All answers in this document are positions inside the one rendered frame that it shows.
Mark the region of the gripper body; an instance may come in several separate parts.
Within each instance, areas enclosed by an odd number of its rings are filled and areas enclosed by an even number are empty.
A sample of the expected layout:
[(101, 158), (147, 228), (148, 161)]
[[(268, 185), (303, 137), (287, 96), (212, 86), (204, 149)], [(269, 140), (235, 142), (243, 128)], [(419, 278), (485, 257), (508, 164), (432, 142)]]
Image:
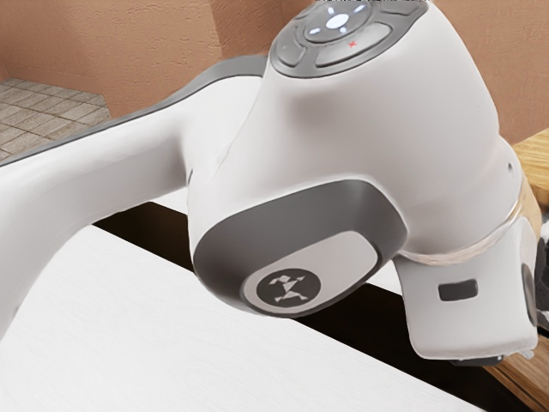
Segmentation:
[(549, 246), (543, 238), (537, 245), (534, 291), (538, 331), (549, 331)]

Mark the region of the light wooden drawer cabinet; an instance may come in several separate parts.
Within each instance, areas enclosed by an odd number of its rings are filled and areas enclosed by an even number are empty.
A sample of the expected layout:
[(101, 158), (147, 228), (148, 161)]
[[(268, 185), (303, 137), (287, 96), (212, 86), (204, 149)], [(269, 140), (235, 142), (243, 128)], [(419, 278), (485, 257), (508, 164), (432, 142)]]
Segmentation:
[[(549, 215), (549, 129), (514, 145), (528, 182)], [(489, 372), (533, 412), (549, 412), (549, 339), (540, 337), (534, 356), (512, 355)]]

